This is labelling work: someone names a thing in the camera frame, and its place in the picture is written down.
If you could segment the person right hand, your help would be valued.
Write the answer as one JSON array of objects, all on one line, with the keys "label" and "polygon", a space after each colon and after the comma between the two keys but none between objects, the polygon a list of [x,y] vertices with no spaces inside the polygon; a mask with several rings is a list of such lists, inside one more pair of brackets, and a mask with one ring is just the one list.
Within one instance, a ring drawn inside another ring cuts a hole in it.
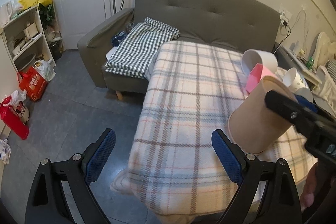
[{"label": "person right hand", "polygon": [[324,162],[318,161],[317,163],[315,163],[315,165],[311,167],[309,173],[307,174],[306,182],[303,187],[301,196],[299,198],[300,205],[301,205],[301,211],[304,211],[306,208],[310,207],[314,202],[315,191],[316,191],[317,184],[318,184],[317,174],[318,174],[319,166],[321,164],[323,166]]}]

